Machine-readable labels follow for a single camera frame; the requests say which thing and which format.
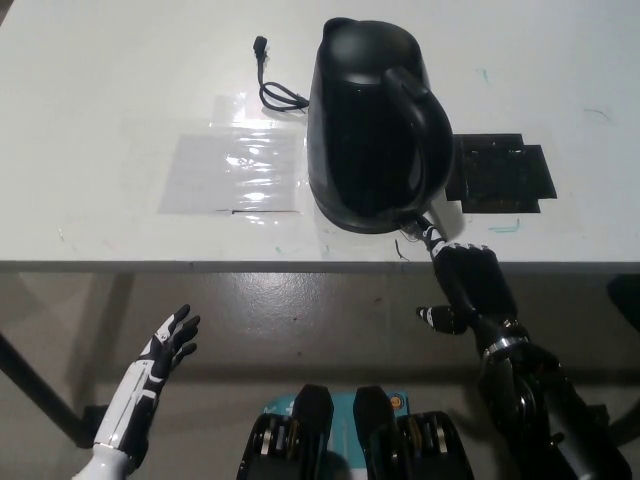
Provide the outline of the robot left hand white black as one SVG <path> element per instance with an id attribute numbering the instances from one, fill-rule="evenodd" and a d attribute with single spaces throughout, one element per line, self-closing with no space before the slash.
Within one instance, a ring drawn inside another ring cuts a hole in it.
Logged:
<path id="1" fill-rule="evenodd" d="M 195 352 L 200 317 L 185 304 L 171 314 L 129 365 L 102 419 L 94 442 L 131 458 L 141 455 L 172 371 Z"/>

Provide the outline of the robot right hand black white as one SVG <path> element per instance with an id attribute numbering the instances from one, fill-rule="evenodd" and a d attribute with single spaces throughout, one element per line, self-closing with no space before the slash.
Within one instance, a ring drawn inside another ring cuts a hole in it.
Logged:
<path id="1" fill-rule="evenodd" d="M 450 335 L 472 330 L 483 357 L 528 340 L 517 321 L 517 306 L 494 251 L 483 245 L 447 241 L 424 217 L 416 218 L 407 232 L 425 244 L 448 300 L 446 305 L 419 307 L 416 313 L 421 320 Z"/>

